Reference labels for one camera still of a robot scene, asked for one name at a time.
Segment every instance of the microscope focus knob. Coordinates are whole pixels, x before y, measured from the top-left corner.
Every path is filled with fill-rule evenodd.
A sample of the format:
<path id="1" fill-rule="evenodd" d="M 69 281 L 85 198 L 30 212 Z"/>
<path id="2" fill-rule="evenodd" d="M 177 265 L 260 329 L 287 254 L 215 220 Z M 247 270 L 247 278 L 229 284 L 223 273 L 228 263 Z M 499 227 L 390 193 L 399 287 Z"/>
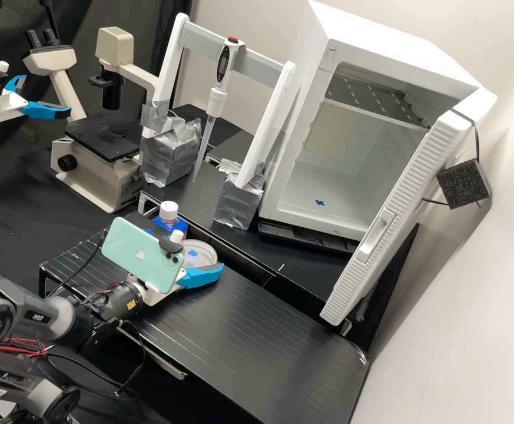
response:
<path id="1" fill-rule="evenodd" d="M 64 155 L 57 160 L 57 164 L 61 171 L 69 172 L 76 169 L 78 166 L 78 161 L 74 155 Z"/>

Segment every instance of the mint green iphone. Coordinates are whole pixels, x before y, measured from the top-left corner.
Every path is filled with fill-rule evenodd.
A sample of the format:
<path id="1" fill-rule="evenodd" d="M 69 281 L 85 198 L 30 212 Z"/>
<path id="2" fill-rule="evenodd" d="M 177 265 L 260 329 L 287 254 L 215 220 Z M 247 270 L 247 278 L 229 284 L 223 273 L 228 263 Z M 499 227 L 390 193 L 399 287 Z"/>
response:
<path id="1" fill-rule="evenodd" d="M 182 253 L 164 250 L 156 237 L 120 217 L 111 224 L 102 254 L 159 293 L 172 289 L 184 264 Z"/>

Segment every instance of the black platform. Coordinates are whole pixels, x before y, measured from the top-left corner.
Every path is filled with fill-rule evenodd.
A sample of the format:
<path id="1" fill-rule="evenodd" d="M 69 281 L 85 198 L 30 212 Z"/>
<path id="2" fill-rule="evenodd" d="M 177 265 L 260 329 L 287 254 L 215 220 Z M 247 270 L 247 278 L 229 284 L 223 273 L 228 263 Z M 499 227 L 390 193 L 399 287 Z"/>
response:
<path id="1" fill-rule="evenodd" d="M 119 111 L 103 111 L 69 122 L 66 134 L 107 162 L 139 152 L 141 123 Z"/>
<path id="2" fill-rule="evenodd" d="M 149 225 L 138 214 L 130 220 Z M 66 278 L 97 237 L 44 263 L 44 275 Z M 98 254 L 72 284 L 88 295 L 126 275 Z M 215 284 L 144 311 L 139 327 L 151 347 L 260 422 L 349 421 L 367 372 L 364 354 L 232 269 L 225 267 Z"/>

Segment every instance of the black cable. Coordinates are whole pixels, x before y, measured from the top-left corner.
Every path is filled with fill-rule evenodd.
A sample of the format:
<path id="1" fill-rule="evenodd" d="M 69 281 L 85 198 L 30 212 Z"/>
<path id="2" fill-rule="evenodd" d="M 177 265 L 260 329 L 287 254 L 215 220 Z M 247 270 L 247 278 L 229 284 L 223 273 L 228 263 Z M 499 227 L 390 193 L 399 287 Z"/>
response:
<path id="1" fill-rule="evenodd" d="M 96 377 L 102 379 L 103 381 L 105 381 L 106 383 L 109 383 L 115 387 L 121 387 L 122 384 L 109 378 L 109 377 L 106 377 L 104 375 L 102 375 L 101 373 L 97 372 L 94 368 L 92 367 L 89 367 L 88 365 L 86 365 L 85 363 L 83 362 L 80 362 L 79 360 L 77 359 L 74 359 L 70 356 L 67 356 L 67 355 L 63 355 L 62 353 L 54 353 L 54 352 L 50 352 L 48 351 L 47 352 L 47 356 L 53 356 L 53 357 L 58 357 L 58 358 L 61 358 L 61 359 L 65 359 L 69 362 L 72 362 L 73 364 L 76 364 L 82 368 L 84 368 L 86 371 L 89 371 L 91 372 L 92 374 L 94 374 Z"/>
<path id="2" fill-rule="evenodd" d="M 449 203 L 440 202 L 438 200 L 432 200 L 432 199 L 428 199 L 428 198 L 425 198 L 425 197 L 422 197 L 422 200 L 426 201 L 428 203 L 435 203 L 435 204 L 440 204 L 440 205 L 444 205 L 444 206 L 449 206 Z"/>
<path id="3" fill-rule="evenodd" d="M 90 367 L 86 366 L 85 364 L 83 364 L 83 363 L 81 363 L 81 362 L 79 362 L 79 361 L 76 361 L 76 360 L 74 360 L 74 359 L 70 358 L 69 356 L 64 356 L 64 355 L 62 355 L 62 356 L 61 356 L 61 355 L 59 355 L 59 354 L 54 354 L 54 355 L 53 355 L 52 353 L 48 353 L 48 354 L 47 354 L 47 356 L 45 356 L 46 361 L 47 361 L 47 362 L 48 362 L 48 363 L 49 363 L 49 364 L 50 364 L 50 365 L 51 365 L 55 370 L 57 370 L 58 372 L 60 372 L 60 373 L 61 373 L 61 374 L 63 374 L 63 375 L 66 375 L 66 373 L 64 373 L 61 369 L 59 369 L 59 367 L 58 367 L 58 366 L 56 366 L 53 362 L 51 362 L 51 361 L 48 359 L 48 357 L 49 357 L 49 356 L 56 356 L 56 357 L 61 357 L 61 358 L 63 358 L 63 359 L 70 360 L 71 362 L 74 362 L 74 363 L 76 363 L 76 364 L 78 364 L 78 365 L 80 365 L 80 366 L 82 366 L 82 367 L 86 368 L 87 370 L 91 371 L 94 375 L 96 375 L 96 376 L 100 377 L 102 380 L 106 380 L 106 381 L 107 381 L 106 377 L 103 377 L 101 374 L 97 373 L 97 372 L 96 372 L 95 370 L 93 370 L 92 368 L 90 368 Z M 121 402 L 137 402 L 137 401 L 138 401 L 138 397 L 135 397 L 135 398 L 134 398 L 134 397 L 131 397 L 131 398 L 129 398 L 129 399 L 124 399 L 124 398 L 122 398 L 122 397 L 118 397 L 118 396 L 112 395 L 112 394 L 110 394 L 110 393 L 104 393 L 104 392 L 102 392 L 102 391 L 100 391 L 100 390 L 96 390 L 96 389 L 94 389 L 93 387 L 89 387 L 89 386 L 84 385 L 84 384 L 82 384 L 82 383 L 80 383 L 80 382 L 77 382 L 77 381 L 76 381 L 76 380 L 74 380 L 73 378 L 70 378 L 70 379 L 72 380 L 72 382 L 73 382 L 73 384 L 74 384 L 75 386 L 80 387 L 82 390 L 86 390 L 87 392 L 93 393 L 93 394 L 98 395 L 98 396 L 102 396 L 102 397 L 104 397 L 104 398 L 108 398 L 108 399 L 112 399 L 112 400 L 119 400 L 119 401 L 121 401 Z"/>
<path id="4" fill-rule="evenodd" d="M 476 160 L 478 162 L 480 162 L 480 139 L 479 139 L 479 132 L 478 130 L 476 129 L 476 122 L 474 120 L 472 120 L 471 118 L 469 118 L 467 115 L 464 115 L 462 114 L 461 112 L 459 112 L 458 110 L 455 110 L 453 108 L 451 108 L 451 112 L 459 115 L 461 118 L 463 118 L 464 120 L 467 120 L 470 122 L 470 124 L 475 128 L 475 150 L 476 150 Z"/>
<path id="5" fill-rule="evenodd" d="M 76 290 L 74 290 L 72 287 L 70 286 L 67 286 L 67 283 L 72 280 L 74 277 L 76 277 L 76 275 L 78 275 L 78 273 L 80 271 L 82 271 L 86 265 L 88 265 L 90 263 L 90 261 L 92 260 L 92 258 L 94 256 L 96 256 L 96 253 L 98 253 L 98 250 L 100 249 L 100 247 L 102 246 L 103 242 L 104 242 L 104 238 L 105 238 L 105 230 L 102 230 L 102 233 L 100 234 L 100 239 L 98 240 L 98 243 L 96 243 L 96 247 L 94 249 L 94 251 L 92 252 L 92 254 L 88 257 L 88 259 L 86 259 L 84 261 L 84 263 L 76 270 L 72 273 L 72 275 L 68 276 L 66 279 L 64 279 L 64 281 L 58 285 L 58 287 L 56 289 L 54 289 L 52 292 L 50 292 L 47 297 L 51 297 L 53 296 L 56 292 L 58 292 L 60 289 L 62 288 L 65 288 L 67 289 L 69 292 L 71 292 L 72 294 L 74 294 L 76 297 L 78 297 L 79 299 L 82 299 L 83 296 L 78 293 Z"/>
<path id="6" fill-rule="evenodd" d="M 141 334 L 139 333 L 139 329 L 137 326 L 132 323 L 131 321 L 124 320 L 121 322 L 121 326 L 123 327 L 123 324 L 129 324 L 131 327 L 134 328 L 135 332 L 137 333 L 137 340 L 139 341 L 139 344 L 141 345 L 141 350 L 143 353 L 143 358 L 141 359 L 141 363 L 135 368 L 135 371 L 129 376 L 129 378 L 121 385 L 119 389 L 115 391 L 116 396 L 119 396 L 119 394 L 125 390 L 125 388 L 131 383 L 131 381 L 136 377 L 137 374 L 143 369 L 143 366 L 145 365 L 145 360 L 147 358 L 147 351 L 145 350 L 145 344 L 143 343 L 143 340 L 141 338 Z"/>

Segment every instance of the open door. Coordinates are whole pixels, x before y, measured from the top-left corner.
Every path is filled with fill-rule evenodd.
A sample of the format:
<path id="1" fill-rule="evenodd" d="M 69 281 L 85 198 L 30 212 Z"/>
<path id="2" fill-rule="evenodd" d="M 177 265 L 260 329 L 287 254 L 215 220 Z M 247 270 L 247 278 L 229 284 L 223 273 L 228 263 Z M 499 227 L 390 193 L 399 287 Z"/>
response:
<path id="1" fill-rule="evenodd" d="M 479 122 L 495 101 L 494 94 L 479 88 L 455 110 Z M 320 313 L 323 319 L 339 325 L 374 287 L 426 207 L 422 198 L 431 197 L 437 190 L 436 174 L 452 159 L 471 126 L 449 110 L 426 133 L 333 287 Z"/>

